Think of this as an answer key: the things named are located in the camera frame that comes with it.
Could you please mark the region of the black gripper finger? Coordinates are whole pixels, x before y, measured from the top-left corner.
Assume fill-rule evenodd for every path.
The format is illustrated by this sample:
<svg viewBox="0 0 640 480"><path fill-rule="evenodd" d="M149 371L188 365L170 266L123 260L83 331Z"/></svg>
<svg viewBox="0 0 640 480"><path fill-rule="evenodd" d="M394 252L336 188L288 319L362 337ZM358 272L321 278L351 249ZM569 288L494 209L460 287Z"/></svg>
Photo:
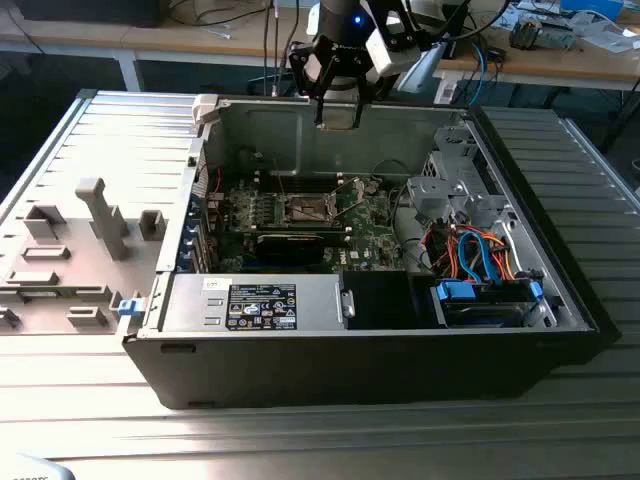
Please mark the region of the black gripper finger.
<svg viewBox="0 0 640 480"><path fill-rule="evenodd" d="M353 119L353 127L358 128L364 106L372 102L382 101L386 99L398 80L398 75L394 74L387 77L379 77L376 82L371 83L366 78L366 72L363 67L353 68L354 77L356 79L357 101L355 115Z"/></svg>
<svg viewBox="0 0 640 480"><path fill-rule="evenodd" d="M289 50L298 93L316 102L316 125L323 124L324 97L334 79L332 47L332 42L294 42Z"/></svg>

